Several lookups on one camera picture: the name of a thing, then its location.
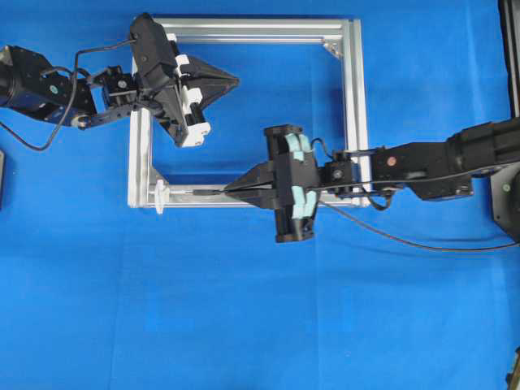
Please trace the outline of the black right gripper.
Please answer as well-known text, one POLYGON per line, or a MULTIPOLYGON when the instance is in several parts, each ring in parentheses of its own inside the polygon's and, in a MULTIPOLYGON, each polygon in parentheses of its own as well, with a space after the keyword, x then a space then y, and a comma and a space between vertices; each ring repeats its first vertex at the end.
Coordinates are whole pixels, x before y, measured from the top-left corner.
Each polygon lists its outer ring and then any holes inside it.
POLYGON ((264 130, 269 161, 251 168, 228 184, 226 195, 275 212, 275 240, 288 243, 314 236, 314 220, 320 200, 319 169, 303 130, 293 125, 264 130), (272 188, 252 188, 272 184, 272 188))

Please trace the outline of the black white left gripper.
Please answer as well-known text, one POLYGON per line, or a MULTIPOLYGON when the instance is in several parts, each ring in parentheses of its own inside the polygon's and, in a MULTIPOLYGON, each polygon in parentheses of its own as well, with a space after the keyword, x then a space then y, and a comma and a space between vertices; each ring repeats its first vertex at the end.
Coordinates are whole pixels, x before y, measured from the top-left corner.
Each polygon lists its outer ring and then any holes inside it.
POLYGON ((197 57, 180 54, 176 42, 170 43, 177 62, 174 79, 154 92, 143 85, 137 73, 140 100, 176 146, 200 146, 211 130, 202 110, 236 88, 239 79, 197 57), (198 79, 188 86, 190 76, 198 79))

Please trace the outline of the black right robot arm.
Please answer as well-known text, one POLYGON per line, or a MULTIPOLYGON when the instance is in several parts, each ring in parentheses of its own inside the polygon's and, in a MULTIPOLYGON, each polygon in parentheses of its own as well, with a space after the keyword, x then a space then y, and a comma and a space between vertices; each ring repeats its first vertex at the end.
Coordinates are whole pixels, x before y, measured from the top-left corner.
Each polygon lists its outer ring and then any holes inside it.
POLYGON ((385 210, 396 191, 409 188, 424 201, 472 194, 476 176, 491 176, 519 160, 519 120, 484 123, 443 142, 411 142, 392 148, 336 151, 319 166, 314 143, 292 125, 266 128, 268 159, 228 184, 224 193, 275 213, 276 241, 314 235, 320 197, 382 197, 385 210))

